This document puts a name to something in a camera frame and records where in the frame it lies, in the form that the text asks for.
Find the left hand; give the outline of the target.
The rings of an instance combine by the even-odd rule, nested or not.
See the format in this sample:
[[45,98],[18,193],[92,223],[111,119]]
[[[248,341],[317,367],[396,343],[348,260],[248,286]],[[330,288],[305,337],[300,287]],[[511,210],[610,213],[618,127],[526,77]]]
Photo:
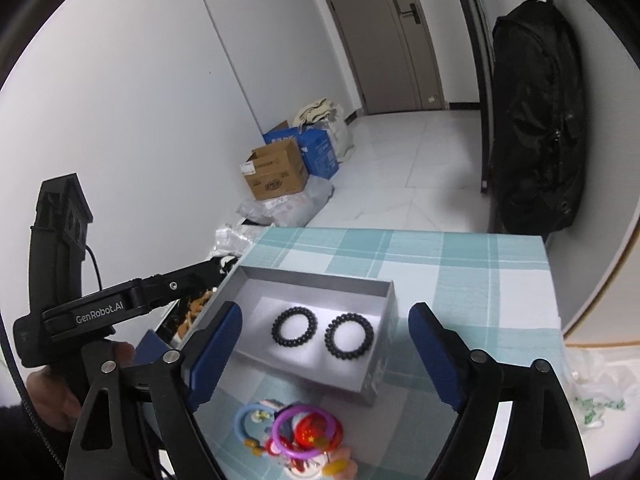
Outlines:
[[26,391],[39,418],[47,426],[58,431],[74,429],[82,406],[62,376],[45,366],[29,374]]

